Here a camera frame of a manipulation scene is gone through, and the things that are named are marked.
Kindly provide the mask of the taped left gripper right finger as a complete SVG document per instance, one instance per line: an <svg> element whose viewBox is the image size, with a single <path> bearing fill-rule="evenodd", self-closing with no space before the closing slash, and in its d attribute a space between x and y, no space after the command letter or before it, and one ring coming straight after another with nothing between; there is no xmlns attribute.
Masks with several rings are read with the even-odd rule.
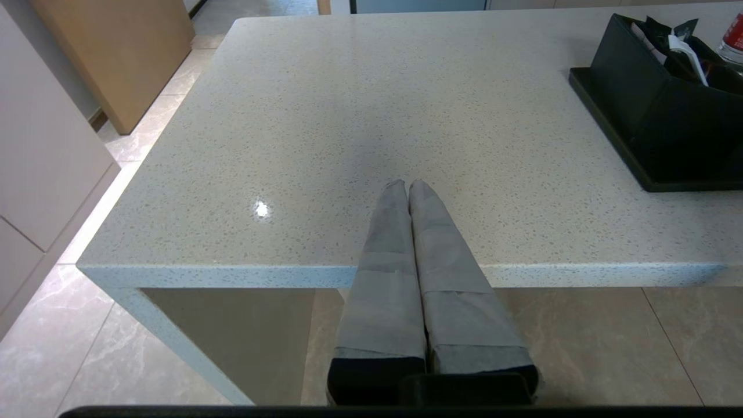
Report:
<svg viewBox="0 0 743 418"><path fill-rule="evenodd" d="M437 193L409 191L417 277L435 375L486 402L533 402L539 370Z"/></svg>

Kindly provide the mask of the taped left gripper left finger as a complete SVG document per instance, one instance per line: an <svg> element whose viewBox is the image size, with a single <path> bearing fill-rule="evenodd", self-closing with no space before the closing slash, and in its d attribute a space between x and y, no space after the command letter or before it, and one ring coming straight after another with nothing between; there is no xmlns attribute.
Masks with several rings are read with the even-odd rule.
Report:
<svg viewBox="0 0 743 418"><path fill-rule="evenodd" d="M327 373L331 404L398 404L427 370L412 222L404 181L388 183L371 216Z"/></svg>

